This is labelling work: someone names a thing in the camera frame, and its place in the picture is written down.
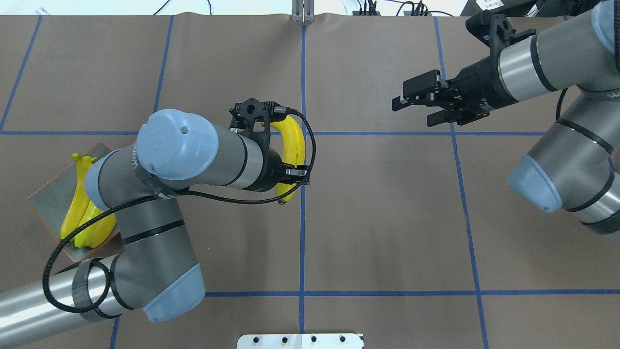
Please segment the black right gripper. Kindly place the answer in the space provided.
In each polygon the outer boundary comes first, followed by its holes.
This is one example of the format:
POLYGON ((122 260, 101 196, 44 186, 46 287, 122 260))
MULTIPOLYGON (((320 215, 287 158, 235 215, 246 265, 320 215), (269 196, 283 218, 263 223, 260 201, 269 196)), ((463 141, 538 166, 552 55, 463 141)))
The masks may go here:
POLYGON ((427 127, 454 122, 462 126, 515 103, 499 77, 497 60, 483 58, 452 79, 445 80, 440 70, 432 69, 406 80, 402 96, 391 101, 391 110, 397 112, 412 105, 441 108, 427 115, 427 127))

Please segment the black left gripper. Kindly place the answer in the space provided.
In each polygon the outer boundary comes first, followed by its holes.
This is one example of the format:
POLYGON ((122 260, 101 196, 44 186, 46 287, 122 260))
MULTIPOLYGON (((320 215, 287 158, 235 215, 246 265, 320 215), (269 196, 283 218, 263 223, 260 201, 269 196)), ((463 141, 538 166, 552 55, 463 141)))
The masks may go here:
POLYGON ((309 126, 305 115, 294 108, 277 102, 261 102, 249 98, 237 102, 230 108, 230 131, 237 133, 245 143, 248 159, 240 176, 231 183, 232 187, 254 192, 276 189, 278 183, 292 185, 292 193, 299 186, 310 181, 310 164, 289 165, 281 160, 282 135, 270 127, 271 122, 283 121, 286 116, 297 116, 309 126))

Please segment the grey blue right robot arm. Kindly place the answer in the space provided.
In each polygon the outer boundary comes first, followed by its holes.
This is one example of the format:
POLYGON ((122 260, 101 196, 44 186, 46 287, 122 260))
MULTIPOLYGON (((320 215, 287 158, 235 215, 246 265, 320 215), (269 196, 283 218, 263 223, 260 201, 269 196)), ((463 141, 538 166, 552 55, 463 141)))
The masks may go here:
POLYGON ((412 105, 440 108, 429 127, 460 126, 492 111, 571 87, 574 103, 520 160, 509 187, 547 213, 558 208, 602 236, 619 238, 620 177, 607 167, 619 149, 619 2, 603 0, 557 26, 517 32, 503 14, 485 10, 467 30, 488 57, 443 79, 432 69, 403 82, 394 112, 412 105))

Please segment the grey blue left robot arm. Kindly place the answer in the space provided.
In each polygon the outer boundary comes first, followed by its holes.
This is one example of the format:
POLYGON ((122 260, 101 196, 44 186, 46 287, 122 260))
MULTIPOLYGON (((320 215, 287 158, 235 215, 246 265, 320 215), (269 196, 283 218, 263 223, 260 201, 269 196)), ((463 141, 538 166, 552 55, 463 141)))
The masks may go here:
POLYGON ((1 347, 15 348, 90 323, 102 323, 124 312, 142 309, 152 322, 181 316, 204 300, 204 280, 179 197, 199 196, 234 204, 229 199, 191 190, 213 185, 265 192, 292 185, 282 200, 306 185, 315 158, 304 164, 283 160, 270 147, 271 126, 296 115, 315 142, 305 115, 276 102, 250 98, 230 109, 229 128, 177 109, 154 112, 133 145, 110 152, 85 175, 85 192, 102 210, 80 223, 53 250, 42 279, 1 296, 1 347), (115 216, 124 251, 92 258, 52 274, 66 244, 86 228, 115 216))

